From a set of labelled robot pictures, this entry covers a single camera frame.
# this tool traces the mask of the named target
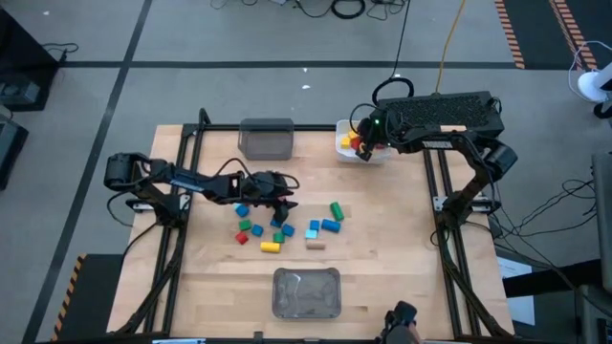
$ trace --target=red block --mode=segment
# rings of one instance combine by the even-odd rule
[[[361,140],[359,137],[351,139],[351,148],[358,150],[361,144]]]
[[[249,237],[244,232],[240,232],[236,234],[236,241],[240,243],[240,245],[244,245],[246,242],[249,241]]]

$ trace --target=green block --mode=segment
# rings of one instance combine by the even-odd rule
[[[340,222],[344,220],[344,214],[342,214],[342,209],[340,208],[340,204],[338,202],[333,202],[329,204],[330,209],[332,209],[332,214],[334,215],[334,219]]]
[[[251,220],[242,220],[239,224],[238,227],[240,228],[240,230],[249,230],[251,229]]]
[[[285,234],[282,232],[277,232],[273,236],[273,241],[275,243],[283,244],[285,242]]]

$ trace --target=orange and black hazard tape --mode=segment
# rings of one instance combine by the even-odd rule
[[[504,29],[508,46],[510,46],[510,51],[513,55],[514,65],[516,68],[525,69],[525,60],[523,59],[523,54],[520,52],[520,48],[518,47],[518,41],[514,35],[513,25],[510,22],[508,13],[506,12],[504,0],[495,0],[495,7],[497,8],[497,14],[499,15],[499,21],[501,21],[501,27]]]
[[[576,51],[578,48],[584,44],[584,36],[574,19],[574,15],[570,11],[569,7],[565,3],[565,0],[548,0],[549,4],[553,8],[553,12],[555,13],[555,17],[557,18],[558,24],[561,26],[561,30],[563,31],[563,35],[565,36],[565,40],[567,41],[570,50],[572,51],[572,55],[576,55]],[[588,46],[582,47],[580,50],[580,57],[584,62],[586,62],[586,66],[590,69],[597,68],[597,61],[591,53],[591,49]],[[582,68],[582,62],[580,59],[576,60],[576,64],[578,68]]]
[[[59,338],[61,326],[63,324],[64,319],[66,318],[68,306],[70,306],[70,298],[72,297],[73,292],[75,292],[75,285],[77,284],[78,273],[80,272],[80,268],[86,256],[87,254],[81,254],[76,258],[75,268],[73,269],[73,273],[70,276],[68,289],[66,289],[66,296],[64,296],[64,301],[61,303],[61,308],[59,309],[59,314],[57,315],[57,321],[55,321],[54,333],[51,336],[51,341],[57,341],[57,339]]]

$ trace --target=wooden tabletop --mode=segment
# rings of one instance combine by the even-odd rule
[[[175,161],[180,133],[181,126],[159,126],[150,156]],[[232,157],[242,158],[237,132],[205,132],[200,173],[210,175]],[[296,233],[282,245],[280,254],[261,252],[259,243],[272,240],[273,211],[252,208],[250,219],[265,228],[264,235],[261,239],[250,235],[240,246],[234,239],[239,218],[233,207],[197,195],[189,218],[173,336],[252,337],[253,332],[262,331],[266,338],[372,339],[383,328],[385,313],[404,300],[417,308],[423,338],[452,339],[440,255],[429,242],[435,227],[423,154],[394,154],[381,166],[340,163],[333,132],[295,132],[291,160],[246,163],[252,172],[272,169],[299,179],[301,187],[292,197],[299,206],[287,220]],[[459,154],[450,152],[448,165],[455,189],[473,176]],[[226,171],[239,168],[232,163]],[[169,191],[167,185],[159,188]],[[443,194],[441,182],[438,188]],[[307,250],[304,230],[311,219],[330,218],[329,203],[334,201],[346,217],[340,233],[322,230],[319,237],[327,248]],[[472,215],[470,220],[486,224],[484,215]],[[152,213],[137,215],[131,239],[152,222]],[[513,332],[492,237],[477,226],[462,229],[473,289],[500,325]],[[142,237],[125,259],[109,331],[120,327],[150,290],[160,237],[161,230]],[[308,321],[274,317],[272,276],[278,268],[338,269],[341,315]],[[161,328],[164,304],[165,294],[159,301],[155,329]],[[459,305],[463,331],[469,333],[463,297]]]

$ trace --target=gray floor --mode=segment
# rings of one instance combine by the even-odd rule
[[[143,0],[0,3],[41,43],[78,43],[81,49],[70,60],[121,61]],[[316,12],[327,2],[304,3]],[[439,60],[458,5],[458,0],[413,0],[402,60]],[[278,7],[265,0],[254,7],[231,1],[219,11],[206,0],[154,0],[135,60],[391,61],[401,24],[399,15],[386,22],[365,17],[341,21],[332,16],[315,21],[292,4]],[[448,60],[512,61],[493,1],[468,0]],[[82,252],[119,253],[126,246],[128,231],[114,223],[105,209],[111,195],[101,184],[107,156],[119,151],[147,153],[157,125],[195,121],[200,107],[217,123],[258,117],[334,123],[346,118],[355,104],[368,101],[372,89],[389,73],[389,69],[357,68],[131,69],[38,339],[51,335],[76,257]],[[433,91],[437,70],[398,73],[413,80],[417,95]],[[43,112],[15,115],[31,134],[9,188],[0,193],[0,271],[7,276],[0,280],[0,291],[9,296],[0,299],[0,308],[12,314],[0,322],[6,342],[18,342],[23,336],[117,74],[113,69],[63,69]],[[445,71],[442,93],[490,90],[503,101],[507,129],[501,139],[516,151],[519,161],[500,183],[500,191],[515,221],[558,193],[562,181],[588,180],[590,155],[610,150],[609,123],[594,118],[591,106],[572,95],[566,82],[564,72]],[[390,88],[381,96],[403,93],[401,88]],[[525,231],[579,223],[580,214],[589,207],[588,201],[567,200]],[[132,216],[121,206],[117,211],[126,220]],[[556,264],[598,256],[594,222],[530,242]],[[537,258],[524,245],[511,243]]]

